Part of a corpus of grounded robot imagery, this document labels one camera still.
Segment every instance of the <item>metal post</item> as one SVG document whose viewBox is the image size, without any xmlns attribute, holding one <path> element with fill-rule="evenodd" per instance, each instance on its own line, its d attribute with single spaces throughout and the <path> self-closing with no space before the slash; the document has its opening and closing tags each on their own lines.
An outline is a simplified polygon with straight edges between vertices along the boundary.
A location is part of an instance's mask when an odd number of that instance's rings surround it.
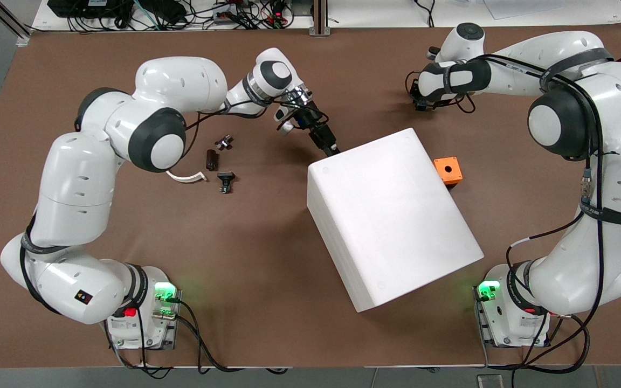
<svg viewBox="0 0 621 388">
<path fill-rule="evenodd" d="M 5 5 L 0 2 L 0 22 L 7 27 L 11 32 L 13 32 L 18 40 L 16 41 L 17 46 L 26 46 L 27 41 L 30 39 L 30 30 L 25 27 L 25 24 L 20 22 L 13 13 L 8 10 Z"/>
<path fill-rule="evenodd" d="M 328 37 L 330 27 L 327 25 L 327 0 L 313 0 L 313 27 L 311 37 Z"/>
</svg>

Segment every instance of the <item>orange box with hole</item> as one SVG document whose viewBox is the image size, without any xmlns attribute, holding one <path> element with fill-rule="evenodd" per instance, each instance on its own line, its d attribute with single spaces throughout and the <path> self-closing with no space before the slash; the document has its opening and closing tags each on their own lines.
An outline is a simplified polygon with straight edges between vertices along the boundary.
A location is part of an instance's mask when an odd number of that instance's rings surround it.
<svg viewBox="0 0 621 388">
<path fill-rule="evenodd" d="M 442 157 L 440 159 L 433 160 L 433 164 L 438 170 L 439 176 L 442 178 L 445 186 L 448 188 L 454 187 L 461 182 L 463 176 L 461 176 L 461 170 L 459 169 L 459 162 L 457 157 Z"/>
</svg>

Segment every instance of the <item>brown tabletop surface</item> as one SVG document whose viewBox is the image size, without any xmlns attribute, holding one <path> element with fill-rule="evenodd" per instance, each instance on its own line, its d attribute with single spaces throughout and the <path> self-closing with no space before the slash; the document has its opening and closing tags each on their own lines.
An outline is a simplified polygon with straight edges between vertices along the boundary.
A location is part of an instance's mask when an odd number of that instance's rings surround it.
<svg viewBox="0 0 621 388">
<path fill-rule="evenodd" d="M 596 33 L 621 57 L 621 25 L 486 29 L 486 52 L 568 29 Z M 414 127 L 433 158 L 456 156 L 464 180 L 452 191 L 485 258 L 375 309 L 358 314 L 306 208 L 306 170 L 323 158 L 306 133 L 281 137 L 273 113 L 258 120 L 214 117 L 176 174 L 180 184 L 133 165 L 121 168 L 106 232 L 86 245 L 97 258 L 164 270 L 194 307 L 215 358 L 241 366 L 482 364 L 471 286 L 505 260 L 512 241 L 560 226 L 574 215 L 582 164 L 565 162 L 528 135 L 533 98 L 481 95 L 476 111 L 414 111 L 404 77 L 450 29 L 35 33 L 17 51 L 0 94 L 0 251 L 25 229 L 37 201 L 47 150 L 73 131 L 78 105 L 109 86 L 132 93 L 143 61 L 192 55 L 219 64 L 233 86 L 259 52 L 286 53 L 330 117 L 342 149 Z M 188 115 L 192 121 L 195 115 Z M 238 177 L 219 192 L 205 150 L 226 134 L 220 170 Z M 520 246 L 513 260 L 549 253 L 559 236 Z M 566 324 L 557 338 L 573 328 Z M 621 364 L 621 299 L 590 325 L 587 363 Z M 543 359 L 569 364 L 580 341 Z M 177 350 L 150 352 L 160 365 L 194 365 L 195 342 L 180 330 Z M 517 363 L 520 349 L 493 349 L 493 363 Z M 116 365 L 97 325 L 52 314 L 0 266 L 0 368 Z"/>
</svg>

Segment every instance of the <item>white box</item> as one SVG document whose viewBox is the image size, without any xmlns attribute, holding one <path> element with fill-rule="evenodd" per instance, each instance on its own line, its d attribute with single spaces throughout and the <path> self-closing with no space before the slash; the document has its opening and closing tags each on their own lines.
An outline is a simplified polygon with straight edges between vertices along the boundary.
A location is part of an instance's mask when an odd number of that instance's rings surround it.
<svg viewBox="0 0 621 388">
<path fill-rule="evenodd" d="M 413 128 L 311 164 L 306 203 L 359 312 L 483 258 Z"/>
</svg>

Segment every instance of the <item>green light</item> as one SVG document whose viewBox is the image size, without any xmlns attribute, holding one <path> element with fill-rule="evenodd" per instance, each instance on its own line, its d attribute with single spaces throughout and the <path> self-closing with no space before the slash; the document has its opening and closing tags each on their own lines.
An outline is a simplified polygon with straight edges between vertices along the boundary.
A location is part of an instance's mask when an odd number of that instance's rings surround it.
<svg viewBox="0 0 621 388">
<path fill-rule="evenodd" d="M 155 283 L 155 297 L 157 299 L 165 299 L 173 297 L 177 293 L 177 287 L 170 282 Z"/>
<path fill-rule="evenodd" d="M 495 292 L 500 289 L 500 282 L 497 280 L 485 280 L 478 285 L 478 294 L 481 297 L 481 301 L 486 302 L 488 300 L 495 299 Z"/>
</svg>

